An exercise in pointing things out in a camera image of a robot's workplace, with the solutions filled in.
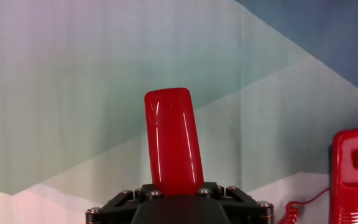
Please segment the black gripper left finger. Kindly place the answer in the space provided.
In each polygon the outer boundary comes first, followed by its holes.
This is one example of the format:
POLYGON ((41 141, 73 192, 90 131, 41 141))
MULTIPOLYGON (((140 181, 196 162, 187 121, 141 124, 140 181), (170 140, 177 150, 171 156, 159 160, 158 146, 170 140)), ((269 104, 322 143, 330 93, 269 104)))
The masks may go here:
POLYGON ((135 190, 123 190, 102 207, 87 209, 85 223, 130 223, 144 202, 162 197, 163 192, 155 184, 145 184, 135 190))

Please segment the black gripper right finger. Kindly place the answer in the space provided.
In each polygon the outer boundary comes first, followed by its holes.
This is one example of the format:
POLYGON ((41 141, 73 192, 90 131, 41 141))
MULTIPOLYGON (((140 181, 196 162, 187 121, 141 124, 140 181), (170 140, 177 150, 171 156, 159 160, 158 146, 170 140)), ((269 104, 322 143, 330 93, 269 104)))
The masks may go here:
POLYGON ((215 182, 205 182, 196 196, 206 197, 216 203, 217 215, 228 223, 274 224, 274 208, 270 202, 256 201, 236 186, 223 187, 215 182))

